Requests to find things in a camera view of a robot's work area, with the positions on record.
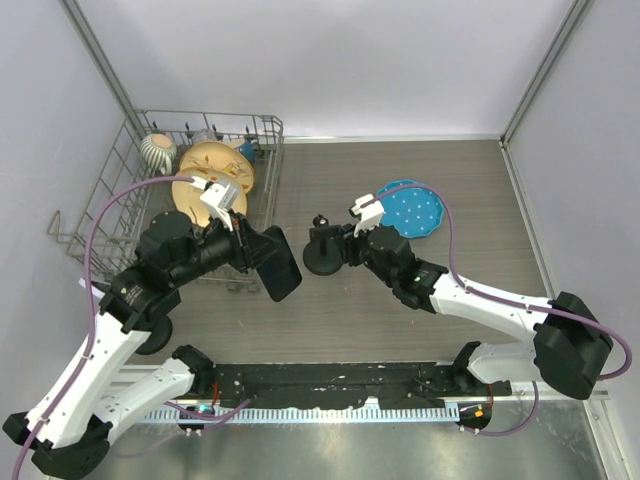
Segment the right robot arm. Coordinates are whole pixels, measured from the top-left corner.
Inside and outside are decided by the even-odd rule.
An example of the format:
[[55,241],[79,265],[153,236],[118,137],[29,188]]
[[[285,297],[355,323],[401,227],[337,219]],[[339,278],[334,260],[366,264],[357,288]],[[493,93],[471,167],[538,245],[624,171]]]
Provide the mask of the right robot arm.
[[460,317],[513,337],[504,345],[469,342],[459,352],[451,380],[465,395],[495,382],[542,381],[586,400],[613,348],[611,332],[579,297],[566,292],[554,299],[530,297],[470,281],[417,257],[393,227],[314,228],[303,262],[319,276],[344,265],[364,266],[413,310]]

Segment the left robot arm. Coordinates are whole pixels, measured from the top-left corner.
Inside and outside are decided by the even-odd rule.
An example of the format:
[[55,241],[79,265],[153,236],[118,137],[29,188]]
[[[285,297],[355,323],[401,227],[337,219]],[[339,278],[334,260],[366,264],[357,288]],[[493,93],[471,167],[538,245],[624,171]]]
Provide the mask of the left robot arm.
[[215,364],[191,345],[178,347],[158,369],[108,398],[107,387],[135,353],[161,350],[171,338],[170,312],[180,288],[230,265],[258,271],[274,301],[284,299],[301,275],[276,225],[257,232],[239,214],[196,233],[179,211],[157,215],[140,237],[137,259],[116,275],[92,303],[87,337],[51,390],[30,411],[8,416],[2,427],[43,474],[83,479],[115,441],[144,415],[176,397],[205,397]]

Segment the black phone stand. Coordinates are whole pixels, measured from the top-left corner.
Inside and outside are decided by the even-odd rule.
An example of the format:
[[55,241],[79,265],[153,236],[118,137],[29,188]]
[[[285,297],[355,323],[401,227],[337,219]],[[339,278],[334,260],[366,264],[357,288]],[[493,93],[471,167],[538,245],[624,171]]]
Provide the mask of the black phone stand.
[[168,316],[165,316],[151,330],[150,336],[136,349],[135,353],[142,356],[148,356],[159,352],[168,344],[172,334],[172,321]]
[[[321,214],[316,215],[312,223],[313,227],[331,225],[329,220]],[[303,263],[307,270],[314,275],[333,275],[343,266],[340,247],[327,241],[318,243],[309,241],[303,250]]]

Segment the black phone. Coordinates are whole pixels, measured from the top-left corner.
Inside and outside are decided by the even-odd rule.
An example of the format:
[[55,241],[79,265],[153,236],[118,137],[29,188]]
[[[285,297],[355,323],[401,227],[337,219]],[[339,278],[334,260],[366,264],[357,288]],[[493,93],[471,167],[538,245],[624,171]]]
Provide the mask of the black phone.
[[277,251],[257,269],[267,294],[274,302],[289,296],[302,282],[302,275],[284,231],[278,226],[275,233]]

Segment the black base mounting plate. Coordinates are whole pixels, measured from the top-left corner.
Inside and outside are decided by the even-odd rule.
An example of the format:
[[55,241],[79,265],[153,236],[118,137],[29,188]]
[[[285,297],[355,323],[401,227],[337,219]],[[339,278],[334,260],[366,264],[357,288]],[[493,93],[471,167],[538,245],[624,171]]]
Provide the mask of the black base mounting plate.
[[216,398],[226,408],[248,399],[253,409],[345,410],[362,408],[373,397],[388,410],[511,394],[507,381],[486,386],[460,369],[435,362],[219,364],[202,386],[178,398]]

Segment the rear yellow bird plate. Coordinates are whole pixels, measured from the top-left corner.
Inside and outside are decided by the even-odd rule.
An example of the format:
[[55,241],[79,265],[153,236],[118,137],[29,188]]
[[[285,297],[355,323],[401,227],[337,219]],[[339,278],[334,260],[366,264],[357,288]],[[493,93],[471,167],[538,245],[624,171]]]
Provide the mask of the rear yellow bird plate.
[[191,146],[182,156],[179,169],[209,168],[233,177],[250,192],[255,186],[255,170],[250,162],[228,144],[207,141]]

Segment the clear glass in rack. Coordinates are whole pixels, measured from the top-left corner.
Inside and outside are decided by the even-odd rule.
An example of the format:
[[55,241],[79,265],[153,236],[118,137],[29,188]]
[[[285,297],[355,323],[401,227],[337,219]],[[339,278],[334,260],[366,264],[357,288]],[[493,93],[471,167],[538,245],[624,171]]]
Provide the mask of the clear glass in rack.
[[215,142],[217,140],[216,133],[210,129],[201,129],[196,131],[192,137],[192,143],[194,145],[203,142]]

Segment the blue ceramic cup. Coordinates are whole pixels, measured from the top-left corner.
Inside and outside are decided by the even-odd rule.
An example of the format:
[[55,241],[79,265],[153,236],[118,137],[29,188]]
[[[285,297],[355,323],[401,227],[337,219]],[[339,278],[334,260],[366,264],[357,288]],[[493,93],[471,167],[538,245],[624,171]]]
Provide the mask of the blue ceramic cup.
[[227,142],[227,145],[240,153],[251,165],[253,165],[260,155],[261,148],[256,142],[237,138]]

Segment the striped white mug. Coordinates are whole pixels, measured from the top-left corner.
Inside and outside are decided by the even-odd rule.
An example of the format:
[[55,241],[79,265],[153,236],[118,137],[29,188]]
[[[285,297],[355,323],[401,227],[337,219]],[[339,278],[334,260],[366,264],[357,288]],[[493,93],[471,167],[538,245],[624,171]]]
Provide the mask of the striped white mug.
[[176,143],[167,135],[153,133],[145,136],[140,144],[144,169],[149,175],[169,175],[177,155]]

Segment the blue polka dot plate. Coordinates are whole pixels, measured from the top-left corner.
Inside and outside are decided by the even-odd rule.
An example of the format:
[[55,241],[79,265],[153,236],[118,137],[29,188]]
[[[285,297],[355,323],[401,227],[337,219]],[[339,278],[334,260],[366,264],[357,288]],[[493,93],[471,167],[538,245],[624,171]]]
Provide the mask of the blue polka dot plate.
[[440,198],[416,184],[411,179],[395,180],[375,194],[385,211],[381,224],[394,227],[408,239],[429,236],[440,227],[444,216]]

